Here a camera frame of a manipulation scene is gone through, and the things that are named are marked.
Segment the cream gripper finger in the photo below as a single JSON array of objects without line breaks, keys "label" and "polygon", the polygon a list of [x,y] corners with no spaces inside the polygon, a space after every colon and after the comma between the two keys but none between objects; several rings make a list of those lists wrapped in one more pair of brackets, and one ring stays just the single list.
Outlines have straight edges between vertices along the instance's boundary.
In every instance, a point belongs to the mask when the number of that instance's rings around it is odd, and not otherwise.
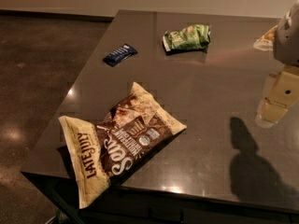
[{"label": "cream gripper finger", "polygon": [[276,125],[288,112],[281,105],[270,104],[267,99],[262,99],[257,108],[255,122],[262,128],[271,128]]}]

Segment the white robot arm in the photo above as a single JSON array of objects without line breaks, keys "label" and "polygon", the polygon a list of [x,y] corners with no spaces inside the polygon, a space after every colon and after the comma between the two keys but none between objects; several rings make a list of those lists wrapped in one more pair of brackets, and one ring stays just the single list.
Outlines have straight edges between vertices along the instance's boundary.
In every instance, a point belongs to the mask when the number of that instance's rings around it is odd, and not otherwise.
[{"label": "white robot arm", "polygon": [[253,47],[272,51],[284,67],[269,74],[263,86],[263,99],[257,108],[256,123],[264,128],[277,124],[299,101],[299,1],[279,23],[258,38]]}]

